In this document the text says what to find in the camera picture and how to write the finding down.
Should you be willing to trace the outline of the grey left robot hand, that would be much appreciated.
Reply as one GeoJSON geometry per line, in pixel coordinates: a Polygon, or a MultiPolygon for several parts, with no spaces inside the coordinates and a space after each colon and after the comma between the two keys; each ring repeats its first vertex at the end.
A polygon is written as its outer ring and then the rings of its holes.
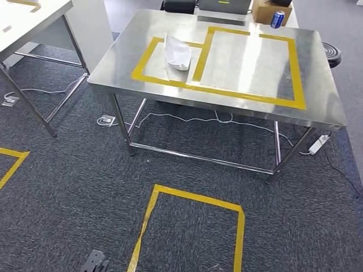
{"type": "Polygon", "coordinates": [[[106,272],[109,265],[109,261],[106,259],[103,252],[94,249],[79,269],[79,272],[106,272]]]}

